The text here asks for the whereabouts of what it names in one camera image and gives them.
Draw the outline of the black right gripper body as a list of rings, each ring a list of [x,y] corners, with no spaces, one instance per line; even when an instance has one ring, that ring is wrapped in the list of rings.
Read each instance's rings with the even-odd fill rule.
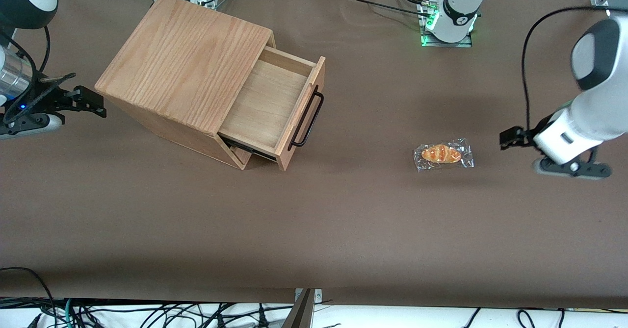
[[[35,84],[2,105],[2,124],[49,124],[53,117],[64,123],[63,111],[74,111],[71,91],[59,84]]]

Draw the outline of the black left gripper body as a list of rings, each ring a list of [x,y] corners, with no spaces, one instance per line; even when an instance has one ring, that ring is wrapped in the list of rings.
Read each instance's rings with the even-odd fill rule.
[[[520,147],[522,148],[537,148],[537,144],[534,141],[534,137],[539,133],[539,129],[520,129]]]

